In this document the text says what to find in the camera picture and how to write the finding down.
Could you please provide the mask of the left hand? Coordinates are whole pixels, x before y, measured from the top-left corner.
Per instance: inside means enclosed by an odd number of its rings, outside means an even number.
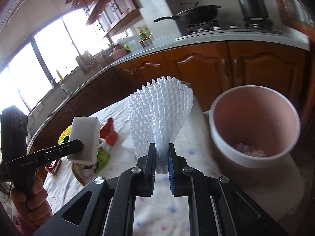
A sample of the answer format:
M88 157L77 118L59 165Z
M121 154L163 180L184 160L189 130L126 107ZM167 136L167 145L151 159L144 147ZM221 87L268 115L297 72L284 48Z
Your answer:
M21 218L33 229L37 229L52 217L51 206L47 201L47 191L38 177L32 185L32 194L28 199L16 188L10 191L10 197Z

